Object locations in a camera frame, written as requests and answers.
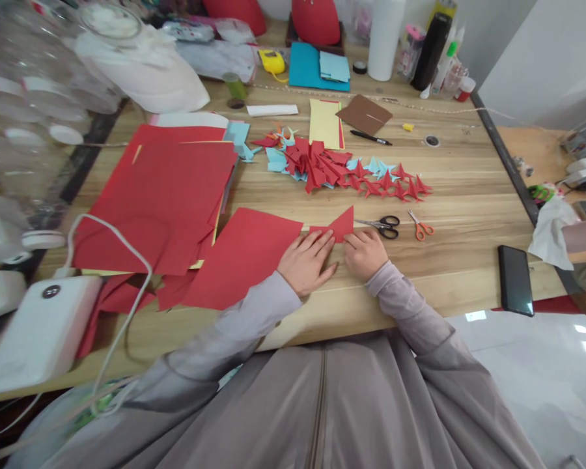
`gray jacket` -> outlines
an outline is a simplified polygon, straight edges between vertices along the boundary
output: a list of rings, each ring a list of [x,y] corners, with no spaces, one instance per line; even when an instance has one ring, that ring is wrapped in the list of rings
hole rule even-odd
[[[252,354],[301,306],[274,272],[45,467],[544,468],[489,372],[410,281],[387,262],[367,289],[396,328]]]

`orange scissors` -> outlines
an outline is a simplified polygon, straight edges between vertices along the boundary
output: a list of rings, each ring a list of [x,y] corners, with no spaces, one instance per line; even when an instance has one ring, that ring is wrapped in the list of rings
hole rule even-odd
[[[415,214],[412,212],[412,210],[409,210],[408,213],[415,221],[415,226],[417,227],[417,232],[415,233],[416,239],[418,239],[419,241],[423,241],[425,239],[426,233],[430,236],[434,234],[434,228],[432,228],[429,225],[426,225],[425,223],[421,223],[419,221],[419,218],[415,217]]]

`person's left hand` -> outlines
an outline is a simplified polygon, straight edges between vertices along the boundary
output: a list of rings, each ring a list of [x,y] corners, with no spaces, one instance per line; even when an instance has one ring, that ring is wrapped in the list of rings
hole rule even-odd
[[[299,296],[311,294],[321,287],[337,271],[334,263],[323,272],[321,269],[334,246],[333,231],[314,231],[308,236],[301,235],[285,251],[278,272]]]

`hand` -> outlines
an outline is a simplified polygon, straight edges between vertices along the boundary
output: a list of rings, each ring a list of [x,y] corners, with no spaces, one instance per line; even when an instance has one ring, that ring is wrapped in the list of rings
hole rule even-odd
[[[345,265],[350,273],[365,283],[389,260],[380,235],[375,230],[355,231],[343,238]]]
[[[308,236],[301,235],[282,256],[278,272],[299,297],[317,290],[337,271],[339,263],[334,263],[321,272],[334,246],[332,233],[332,230],[328,230],[321,237],[321,231],[314,231]]]

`scissors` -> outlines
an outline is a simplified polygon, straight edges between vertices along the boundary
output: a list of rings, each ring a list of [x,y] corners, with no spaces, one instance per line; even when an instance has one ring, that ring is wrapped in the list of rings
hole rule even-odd
[[[418,239],[419,241],[423,241],[425,239],[426,233],[430,236],[434,234],[434,228],[432,228],[429,225],[426,225],[425,223],[421,223],[419,221],[419,218],[415,217],[415,214],[412,212],[412,210],[409,210],[408,213],[415,221],[415,226],[417,227],[417,232],[415,233],[416,239]]]
[[[380,234],[386,239],[397,239],[399,233],[395,227],[399,226],[399,218],[393,215],[387,215],[386,217],[380,218],[379,221],[367,221],[367,220],[354,220],[358,223],[364,223],[365,225],[373,226],[378,229]]]

